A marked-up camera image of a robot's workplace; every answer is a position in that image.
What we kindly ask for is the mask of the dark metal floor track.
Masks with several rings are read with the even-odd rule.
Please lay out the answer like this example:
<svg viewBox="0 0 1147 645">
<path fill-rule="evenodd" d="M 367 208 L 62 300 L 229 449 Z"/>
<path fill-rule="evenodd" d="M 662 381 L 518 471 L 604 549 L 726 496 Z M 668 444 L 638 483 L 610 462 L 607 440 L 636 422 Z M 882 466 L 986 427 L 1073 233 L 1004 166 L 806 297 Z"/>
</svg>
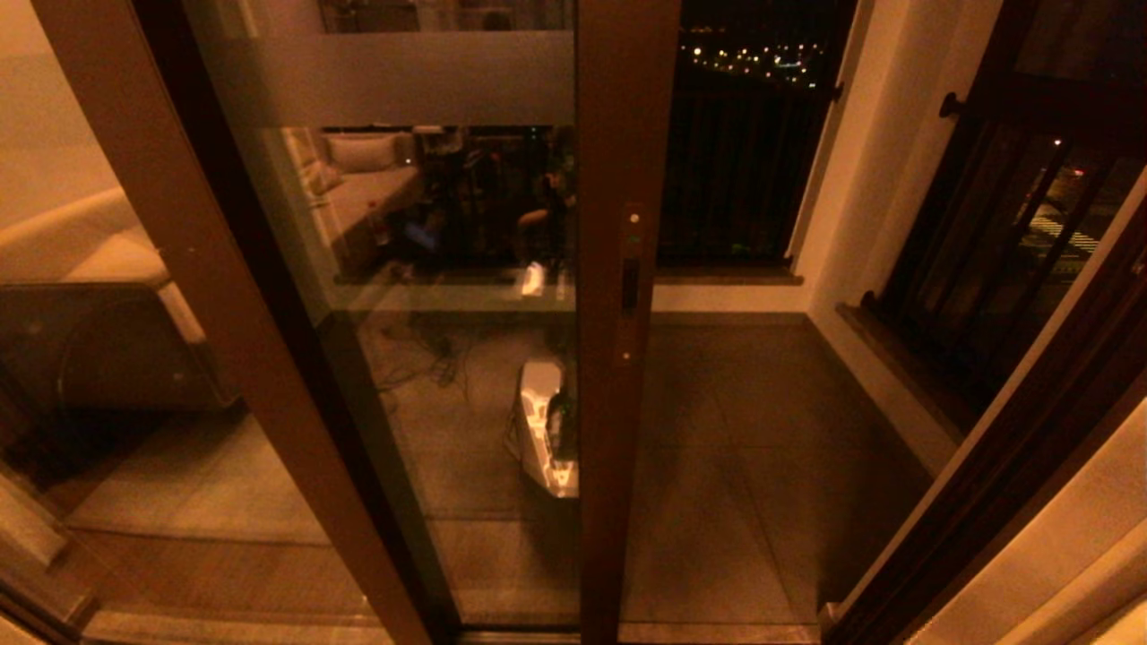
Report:
<svg viewBox="0 0 1147 645">
<path fill-rule="evenodd" d="M 577 632 L 465 632 L 455 645 L 584 645 Z M 810 623 L 623 622 L 618 645 L 821 645 Z"/>
</svg>

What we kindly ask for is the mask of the brown-framed fixed glass panel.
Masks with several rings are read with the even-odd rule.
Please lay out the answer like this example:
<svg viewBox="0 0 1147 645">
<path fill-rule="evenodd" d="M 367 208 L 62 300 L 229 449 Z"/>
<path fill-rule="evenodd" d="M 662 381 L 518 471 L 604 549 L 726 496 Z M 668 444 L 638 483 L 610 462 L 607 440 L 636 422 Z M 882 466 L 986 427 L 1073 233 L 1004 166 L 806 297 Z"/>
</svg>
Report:
<svg viewBox="0 0 1147 645">
<path fill-rule="evenodd" d="M 0 0 L 0 644 L 446 645 L 180 0 Z"/>
</svg>

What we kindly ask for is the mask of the dark brown door jamb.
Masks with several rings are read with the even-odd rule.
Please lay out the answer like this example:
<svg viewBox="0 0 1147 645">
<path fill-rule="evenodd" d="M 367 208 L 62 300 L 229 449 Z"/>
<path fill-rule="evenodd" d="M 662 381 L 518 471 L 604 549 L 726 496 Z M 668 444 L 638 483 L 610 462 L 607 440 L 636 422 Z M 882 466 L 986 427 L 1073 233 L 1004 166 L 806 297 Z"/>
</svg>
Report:
<svg viewBox="0 0 1147 645">
<path fill-rule="evenodd" d="M 1000 555 L 1147 395 L 1147 195 L 1101 246 L 821 645 L 902 645 Z"/>
</svg>

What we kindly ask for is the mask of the dark barred window grille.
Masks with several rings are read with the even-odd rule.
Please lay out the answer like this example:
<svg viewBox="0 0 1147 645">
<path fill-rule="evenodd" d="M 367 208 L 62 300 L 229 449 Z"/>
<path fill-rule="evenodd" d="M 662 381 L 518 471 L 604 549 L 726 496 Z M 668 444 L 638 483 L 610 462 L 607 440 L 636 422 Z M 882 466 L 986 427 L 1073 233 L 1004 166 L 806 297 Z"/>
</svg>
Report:
<svg viewBox="0 0 1147 645">
<path fill-rule="evenodd" d="M 1033 344 L 1147 172 L 1147 0 L 1004 0 L 884 289 L 957 436 Z"/>
</svg>

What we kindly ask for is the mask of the dark metal balcony railing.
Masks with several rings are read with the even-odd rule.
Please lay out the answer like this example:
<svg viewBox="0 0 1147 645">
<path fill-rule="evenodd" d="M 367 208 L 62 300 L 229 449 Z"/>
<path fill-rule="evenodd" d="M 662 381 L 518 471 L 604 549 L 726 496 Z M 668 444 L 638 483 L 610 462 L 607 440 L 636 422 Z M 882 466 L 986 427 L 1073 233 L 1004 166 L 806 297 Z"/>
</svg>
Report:
<svg viewBox="0 0 1147 645">
<path fill-rule="evenodd" d="M 660 265 L 787 264 L 860 0 L 681 0 Z"/>
</svg>

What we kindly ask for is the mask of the brown-framed sliding glass door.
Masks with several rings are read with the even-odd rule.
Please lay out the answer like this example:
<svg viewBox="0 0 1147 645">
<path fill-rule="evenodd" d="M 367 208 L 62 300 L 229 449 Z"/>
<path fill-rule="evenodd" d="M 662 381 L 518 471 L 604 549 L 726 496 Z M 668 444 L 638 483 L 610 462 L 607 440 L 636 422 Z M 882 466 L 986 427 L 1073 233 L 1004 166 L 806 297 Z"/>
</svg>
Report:
<svg viewBox="0 0 1147 645">
<path fill-rule="evenodd" d="M 180 3 L 451 642 L 616 645 L 681 0 Z"/>
</svg>

